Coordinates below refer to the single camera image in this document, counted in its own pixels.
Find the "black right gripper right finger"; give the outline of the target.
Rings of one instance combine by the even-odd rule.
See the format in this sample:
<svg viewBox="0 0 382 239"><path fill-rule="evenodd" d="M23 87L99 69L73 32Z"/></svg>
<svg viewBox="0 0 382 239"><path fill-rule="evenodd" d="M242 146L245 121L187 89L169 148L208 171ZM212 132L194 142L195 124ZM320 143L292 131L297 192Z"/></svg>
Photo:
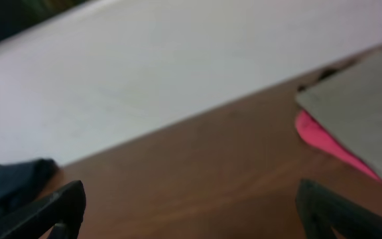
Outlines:
<svg viewBox="0 0 382 239"><path fill-rule="evenodd" d="M306 237L382 238L382 217L323 187L315 181L300 181L296 209Z"/></svg>

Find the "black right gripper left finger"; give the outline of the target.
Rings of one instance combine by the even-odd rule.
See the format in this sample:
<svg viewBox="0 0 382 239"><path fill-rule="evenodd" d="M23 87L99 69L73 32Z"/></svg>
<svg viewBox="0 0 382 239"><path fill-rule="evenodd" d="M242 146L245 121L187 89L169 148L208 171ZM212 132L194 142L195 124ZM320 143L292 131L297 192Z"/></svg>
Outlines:
<svg viewBox="0 0 382 239"><path fill-rule="evenodd" d="M72 181L53 193L0 218L0 239L77 238L86 209L81 181Z"/></svg>

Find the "beige khaki shorts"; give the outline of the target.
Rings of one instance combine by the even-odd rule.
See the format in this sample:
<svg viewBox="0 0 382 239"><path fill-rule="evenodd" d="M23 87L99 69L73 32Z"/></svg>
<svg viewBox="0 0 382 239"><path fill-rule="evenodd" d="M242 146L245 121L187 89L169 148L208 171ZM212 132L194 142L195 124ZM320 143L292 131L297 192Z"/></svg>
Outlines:
<svg viewBox="0 0 382 239"><path fill-rule="evenodd" d="M382 180L382 50L297 94L296 102Z"/></svg>

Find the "dark blue denim shorts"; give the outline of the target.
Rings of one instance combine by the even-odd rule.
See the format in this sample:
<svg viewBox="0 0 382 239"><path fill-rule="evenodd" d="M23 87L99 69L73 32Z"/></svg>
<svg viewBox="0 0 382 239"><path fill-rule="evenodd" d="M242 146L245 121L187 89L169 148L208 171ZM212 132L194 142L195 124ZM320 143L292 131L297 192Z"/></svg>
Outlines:
<svg viewBox="0 0 382 239"><path fill-rule="evenodd" d="M32 202L57 171L53 159L0 165L0 218Z"/></svg>

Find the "red garment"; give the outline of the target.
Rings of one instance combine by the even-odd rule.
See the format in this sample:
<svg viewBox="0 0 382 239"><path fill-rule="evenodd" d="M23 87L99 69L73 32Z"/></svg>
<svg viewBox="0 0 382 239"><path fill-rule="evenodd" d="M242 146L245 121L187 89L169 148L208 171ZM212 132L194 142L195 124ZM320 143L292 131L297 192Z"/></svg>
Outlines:
<svg viewBox="0 0 382 239"><path fill-rule="evenodd" d="M305 143L381 182L381 179L365 163L344 149L308 112L301 110L296 116L294 126Z"/></svg>

